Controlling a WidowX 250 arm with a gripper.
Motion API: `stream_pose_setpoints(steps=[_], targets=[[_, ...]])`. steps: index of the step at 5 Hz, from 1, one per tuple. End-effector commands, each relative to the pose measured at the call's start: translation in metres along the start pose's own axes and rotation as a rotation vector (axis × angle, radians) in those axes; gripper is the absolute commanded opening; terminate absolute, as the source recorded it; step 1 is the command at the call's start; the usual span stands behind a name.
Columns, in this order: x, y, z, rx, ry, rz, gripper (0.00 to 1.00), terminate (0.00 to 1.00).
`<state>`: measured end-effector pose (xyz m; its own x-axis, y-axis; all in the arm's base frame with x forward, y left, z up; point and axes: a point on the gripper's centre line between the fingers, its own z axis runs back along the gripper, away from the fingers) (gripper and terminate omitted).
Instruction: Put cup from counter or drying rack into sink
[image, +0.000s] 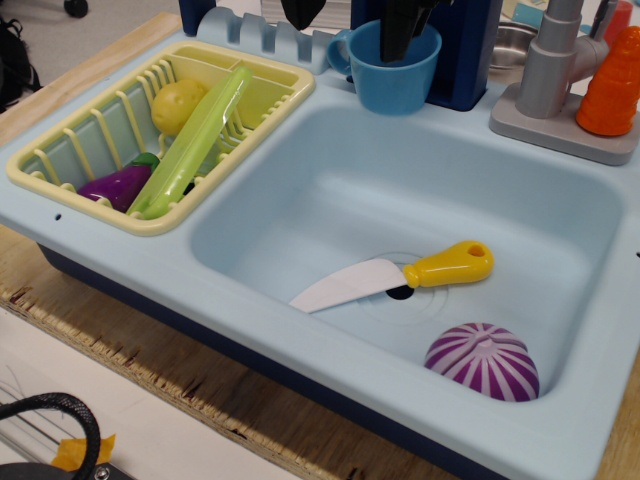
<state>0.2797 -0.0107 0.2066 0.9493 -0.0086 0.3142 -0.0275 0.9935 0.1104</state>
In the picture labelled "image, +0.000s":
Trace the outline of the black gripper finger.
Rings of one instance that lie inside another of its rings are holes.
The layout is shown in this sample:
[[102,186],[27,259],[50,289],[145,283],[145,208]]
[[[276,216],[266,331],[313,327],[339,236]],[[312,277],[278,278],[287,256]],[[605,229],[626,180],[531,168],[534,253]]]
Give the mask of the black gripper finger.
[[296,29],[308,28],[324,8],[325,0],[281,0],[287,21]]
[[392,63],[403,60],[412,40],[424,31],[439,5],[451,6],[448,0],[391,0],[381,17],[380,60]]

